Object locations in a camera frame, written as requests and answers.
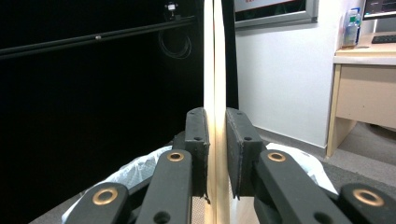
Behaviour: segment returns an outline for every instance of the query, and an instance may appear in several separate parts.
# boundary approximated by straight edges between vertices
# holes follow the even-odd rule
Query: keyboard
[[[396,35],[378,35],[372,40],[372,44],[396,43]]]

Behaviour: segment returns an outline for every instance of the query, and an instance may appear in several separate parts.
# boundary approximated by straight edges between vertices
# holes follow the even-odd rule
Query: white wall
[[[320,0],[318,23],[236,32],[239,109],[254,126],[326,147],[332,57],[347,9]]]

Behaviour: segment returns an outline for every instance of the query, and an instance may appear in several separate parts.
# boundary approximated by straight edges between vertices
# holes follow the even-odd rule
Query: screw hole
[[[368,193],[365,193],[365,192],[363,192],[363,193],[361,194],[361,197],[367,199],[368,201],[372,201],[372,202],[375,201],[375,197],[374,197],[373,195],[368,194]]]
[[[171,216],[167,212],[159,212],[154,216],[154,222],[157,224],[165,224],[171,220]]]
[[[315,218],[319,223],[322,223],[322,224],[332,224],[332,219],[331,219],[328,215],[326,215],[326,214],[324,214],[324,213],[316,212],[316,213],[314,214],[314,218]]]
[[[178,160],[178,159],[180,159],[180,154],[176,154],[176,153],[172,154],[171,158],[174,159],[174,160]]]
[[[105,200],[110,199],[112,196],[113,196],[113,193],[112,193],[112,192],[105,191],[105,192],[103,192],[103,193],[101,193],[101,194],[99,195],[98,199],[99,199],[100,201],[105,201]]]
[[[279,155],[279,154],[274,154],[274,155],[272,156],[272,158],[277,159],[277,160],[280,160],[280,159],[282,159],[282,156]]]

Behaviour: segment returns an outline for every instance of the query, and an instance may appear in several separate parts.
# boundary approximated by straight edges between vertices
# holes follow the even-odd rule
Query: gray floor
[[[296,147],[316,156],[338,191],[348,183],[363,183],[396,199],[396,132],[358,122],[330,158],[325,157],[323,148],[264,130],[258,132],[266,142]],[[62,223],[61,215],[78,197],[72,197],[31,223]]]

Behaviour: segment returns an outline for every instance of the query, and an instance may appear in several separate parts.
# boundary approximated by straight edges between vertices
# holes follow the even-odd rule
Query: white desk surface
[[[356,48],[337,50],[333,62],[396,65],[396,43],[372,44],[375,35],[396,35],[396,32],[361,35]]]

